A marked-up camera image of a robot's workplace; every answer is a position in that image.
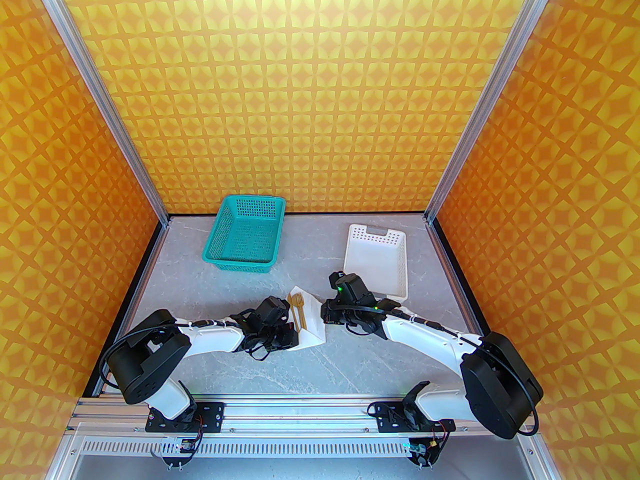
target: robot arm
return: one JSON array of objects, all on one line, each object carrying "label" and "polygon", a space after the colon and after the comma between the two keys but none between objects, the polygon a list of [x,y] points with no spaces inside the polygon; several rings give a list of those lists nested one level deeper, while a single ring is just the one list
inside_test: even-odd
[{"label": "robot arm", "polygon": [[[404,343],[461,378],[458,387],[446,390],[421,382],[403,400],[408,420],[425,425],[442,419],[476,420],[504,439],[537,432],[535,406],[542,387],[505,336],[463,333],[410,313],[393,300],[376,300],[356,274],[334,272],[329,283],[337,295],[322,305],[325,323],[345,325],[354,334],[359,334],[353,330],[359,326],[366,334]],[[532,411],[534,430],[522,432]]]},{"label": "robot arm", "polygon": [[[322,304],[325,324],[345,325],[364,334],[403,343],[449,368],[461,382],[439,389],[421,382],[403,400],[404,415],[414,428],[433,428],[444,419],[477,420],[499,437],[511,439],[534,412],[542,387],[512,343],[502,334],[463,333],[426,320],[398,302],[377,300],[356,274],[334,272],[329,277],[337,295]],[[154,311],[100,359],[105,362],[128,404],[146,402],[169,421],[190,422],[196,403],[182,383],[170,379],[183,358],[208,352],[247,352],[263,361],[274,351],[298,345],[298,334],[288,322],[290,305],[268,297],[256,309],[223,320],[189,322],[166,309]],[[263,356],[254,354],[263,349]]]},{"label": "robot arm", "polygon": [[[290,305],[267,297],[256,309],[222,320],[189,322],[158,309],[116,341],[102,355],[128,404],[146,402],[167,420],[189,421],[195,410],[191,394],[170,375],[183,358],[208,352],[247,352],[263,361],[276,350],[298,345],[298,334],[289,318]],[[263,357],[254,354],[263,349]]]}]

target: orange patterned wall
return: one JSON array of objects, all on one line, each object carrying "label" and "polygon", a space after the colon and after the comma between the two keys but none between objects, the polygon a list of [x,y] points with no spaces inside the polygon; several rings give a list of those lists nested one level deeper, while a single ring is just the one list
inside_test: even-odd
[{"label": "orange patterned wall", "polygon": [[523,0],[66,0],[169,212],[423,210]]},{"label": "orange patterned wall", "polygon": [[0,477],[44,476],[156,225],[40,0],[0,0]]},{"label": "orange patterned wall", "polygon": [[438,219],[568,479],[640,478],[640,0],[551,0]]}]

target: basket handle cutout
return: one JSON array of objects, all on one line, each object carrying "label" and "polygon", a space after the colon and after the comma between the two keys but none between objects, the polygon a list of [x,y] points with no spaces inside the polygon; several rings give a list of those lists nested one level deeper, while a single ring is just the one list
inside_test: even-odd
[{"label": "basket handle cutout", "polygon": [[388,228],[377,228],[375,226],[366,226],[366,232],[370,235],[387,236]]}]

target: black mounting plate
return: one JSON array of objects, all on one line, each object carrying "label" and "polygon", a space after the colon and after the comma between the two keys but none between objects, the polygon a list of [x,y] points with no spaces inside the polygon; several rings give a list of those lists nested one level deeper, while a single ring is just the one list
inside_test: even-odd
[{"label": "black mounting plate", "polygon": [[377,431],[380,434],[397,434],[406,432],[443,432],[442,426],[446,432],[454,432],[456,424],[454,420],[429,421],[420,425],[419,430],[412,430],[403,418],[405,409],[403,403],[398,402],[373,402],[371,404],[372,412],[368,415],[375,418],[377,422]]},{"label": "black mounting plate", "polygon": [[197,402],[193,419],[189,422],[166,419],[162,413],[150,407],[146,418],[145,432],[162,434],[197,434],[202,418],[204,434],[219,434],[225,418],[225,405],[222,402]]}]

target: black trim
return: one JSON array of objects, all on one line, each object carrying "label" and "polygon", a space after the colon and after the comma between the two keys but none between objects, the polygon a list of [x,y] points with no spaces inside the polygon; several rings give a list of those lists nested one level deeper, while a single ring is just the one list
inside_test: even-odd
[{"label": "black trim", "polygon": [[478,304],[478,300],[476,299],[476,296],[471,290],[469,281],[467,281],[467,278],[465,277],[464,272],[462,272],[462,267],[460,266],[460,263],[458,263],[458,259],[456,258],[456,255],[453,253],[453,249],[451,248],[449,240],[447,240],[447,236],[442,230],[442,226],[438,222],[437,218],[433,220],[432,225],[433,225],[433,229],[438,235],[438,238],[440,240],[440,243],[442,244],[442,247],[444,248],[444,251],[446,253],[446,256],[448,257],[448,260],[451,262],[451,266],[453,267],[455,276],[457,276],[457,280],[460,283],[460,287],[462,288],[462,291],[464,292],[466,299],[469,301],[469,306],[471,307],[473,316],[475,316],[475,320],[478,322],[478,326],[480,326],[480,331],[482,331],[483,336],[486,336],[491,332],[491,328],[489,327],[489,323],[487,322],[485,315],[483,315],[482,313],[482,309],[480,309],[480,304]]},{"label": "black trim", "polygon": [[[397,214],[423,215],[423,210],[406,210],[401,212],[285,212],[284,215],[397,215]],[[215,217],[215,213],[169,213],[172,217]]]},{"label": "black trim", "polygon": [[[135,274],[133,275],[133,279],[131,279],[131,283],[128,286],[128,290],[126,290],[126,294],[124,295],[124,299],[122,299],[122,304],[118,310],[118,314],[113,321],[113,325],[109,330],[109,334],[107,334],[107,338],[102,346],[102,350],[100,351],[100,355],[98,359],[103,355],[103,353],[115,342],[116,336],[120,331],[122,326],[122,322],[124,320],[125,315],[127,314],[127,310],[131,304],[131,299],[133,299],[133,295],[136,292],[136,288],[140,283],[140,279],[142,278],[142,272],[144,272],[147,263],[149,262],[149,258],[151,256],[151,251],[153,251],[154,245],[158,241],[158,237],[160,237],[160,231],[162,231],[162,224],[158,222],[155,225],[155,229],[153,230],[153,234],[151,234],[151,240],[149,240],[146,249],[144,250],[144,254],[142,254],[142,259],[140,260],[139,265],[137,266],[137,270],[135,270]],[[87,382],[86,387],[82,393],[83,398],[91,398],[94,396],[94,390],[96,386],[98,386],[98,382],[100,381],[100,374],[98,373],[98,361],[93,366],[93,370],[91,371],[91,375],[89,376],[89,382]]]}]

